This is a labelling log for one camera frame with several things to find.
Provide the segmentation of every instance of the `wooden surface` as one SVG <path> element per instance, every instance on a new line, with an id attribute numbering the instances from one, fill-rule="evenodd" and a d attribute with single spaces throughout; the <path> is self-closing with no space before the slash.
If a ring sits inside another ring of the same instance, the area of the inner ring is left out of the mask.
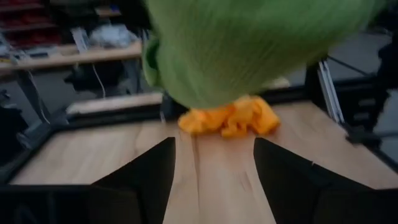
<path id="1" fill-rule="evenodd" d="M 63 55 L 59 52 L 47 58 L 25 59 L 17 65 L 2 65 L 1 71 L 26 70 L 35 68 L 49 68 L 62 65 L 74 65 L 76 63 L 92 63 L 108 60 L 124 60 L 140 57 L 142 52 L 141 42 L 137 41 L 124 49 L 99 49 L 94 48 L 82 54 Z"/>
<path id="2" fill-rule="evenodd" d="M 122 15 L 119 10 L 112 10 L 110 7 L 97 7 L 95 8 L 95 13 L 97 13 L 98 17 L 100 18 L 109 18 Z"/>
<path id="3" fill-rule="evenodd" d="M 136 96 L 116 96 L 107 99 L 89 100 L 74 103 L 67 108 L 68 114 L 92 113 L 104 110 L 117 110 L 121 108 L 145 105 L 156 105 L 162 103 L 163 94 L 146 93 Z"/>
<path id="4" fill-rule="evenodd" d="M 311 103 L 275 106 L 282 126 L 266 139 L 375 189 L 398 187 L 398 176 Z M 122 124 L 54 136 L 13 184 L 90 184 L 168 136 L 176 165 L 164 223 L 275 223 L 253 158 L 255 136 L 192 138 L 158 121 Z"/>

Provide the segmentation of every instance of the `crumpled cloth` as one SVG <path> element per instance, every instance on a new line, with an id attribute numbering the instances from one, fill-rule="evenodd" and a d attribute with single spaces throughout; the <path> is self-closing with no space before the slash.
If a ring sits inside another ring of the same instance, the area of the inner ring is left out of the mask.
<path id="1" fill-rule="evenodd" d="M 243 137 L 249 130 L 256 134 L 269 134 L 279 124 L 278 116 L 258 96 L 245 96 L 216 109 L 191 109 L 178 120 L 180 128 L 190 134 L 220 131 L 225 138 Z"/>

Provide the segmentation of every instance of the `green fabric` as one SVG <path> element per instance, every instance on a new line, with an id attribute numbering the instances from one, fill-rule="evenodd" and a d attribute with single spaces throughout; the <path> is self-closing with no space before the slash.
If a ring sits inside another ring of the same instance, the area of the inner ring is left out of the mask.
<path id="1" fill-rule="evenodd" d="M 211 108 L 289 74 L 364 27 L 380 0 L 147 0 L 151 85 Z"/>

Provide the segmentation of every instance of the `cable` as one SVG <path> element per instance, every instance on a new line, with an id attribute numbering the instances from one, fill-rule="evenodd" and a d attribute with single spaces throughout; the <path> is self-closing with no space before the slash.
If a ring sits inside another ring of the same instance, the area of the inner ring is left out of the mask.
<path id="1" fill-rule="evenodd" d="M 99 82 L 99 84 L 101 85 L 101 88 L 102 88 L 102 98 L 105 99 L 105 98 L 106 98 L 106 92 L 105 92 L 104 85 L 102 84 L 101 79 L 100 79 L 100 77 L 98 76 L 98 73 L 97 73 L 97 70 L 95 69 L 94 64 L 92 64 L 92 66 L 93 66 L 93 70 L 94 70 L 95 76 L 97 77 L 98 82 Z"/>
<path id="2" fill-rule="evenodd" d="M 360 73 L 360 74 L 363 75 L 363 76 L 369 76 L 369 75 L 370 75 L 369 73 L 364 72 L 364 71 L 362 71 L 362 70 L 360 70 L 360 69 L 358 69 L 358 68 L 356 68 L 356 67 L 354 67 L 354 66 L 352 66 L 352 65 L 349 65 L 349 64 L 347 64 L 347 63 L 345 63 L 345 62 L 342 62 L 341 60 L 338 60 L 337 58 L 334 58 L 334 57 L 332 57 L 332 56 L 330 56 L 330 55 L 328 56 L 328 58 L 329 58 L 330 60 L 332 60 L 332 61 L 334 61 L 334 62 L 336 62 L 336 63 L 338 63 L 338 64 L 344 66 L 344 67 L 347 67 L 347 68 L 349 68 L 349 69 L 351 69 L 351 70 L 354 70 L 355 72 Z"/>
<path id="3" fill-rule="evenodd" d="M 37 99 L 38 99 L 38 102 L 39 102 L 40 113 L 42 114 L 45 122 L 47 122 L 47 124 L 51 124 L 50 121 L 47 119 L 47 117 L 44 115 L 43 104 L 42 104 L 43 103 L 42 102 L 43 99 L 39 95 L 39 90 L 37 89 L 37 85 L 36 85 L 35 80 L 33 78 L 32 72 L 30 72 L 30 70 L 28 70 L 27 72 L 28 72 L 28 74 L 30 76 L 30 80 L 32 81 L 33 86 L 35 87 L 35 90 L 36 90 L 36 95 L 37 95 Z"/>

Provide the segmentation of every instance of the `table leg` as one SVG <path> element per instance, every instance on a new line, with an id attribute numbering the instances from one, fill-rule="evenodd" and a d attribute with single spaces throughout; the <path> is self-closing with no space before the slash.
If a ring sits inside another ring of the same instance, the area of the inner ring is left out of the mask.
<path id="1" fill-rule="evenodd" d="M 123 60 L 124 70 L 126 71 L 128 79 L 130 79 L 132 93 L 138 94 L 141 92 L 141 76 L 139 59 Z"/>
<path id="2" fill-rule="evenodd" d="M 17 82 L 21 90 L 24 92 L 26 98 L 29 100 L 30 105 L 37 113 L 37 116 L 39 116 L 43 122 L 46 122 L 43 114 L 46 118 L 49 118 L 50 113 L 39 96 L 39 92 L 37 91 L 33 81 L 30 79 L 29 74 L 25 71 L 18 71 Z"/>

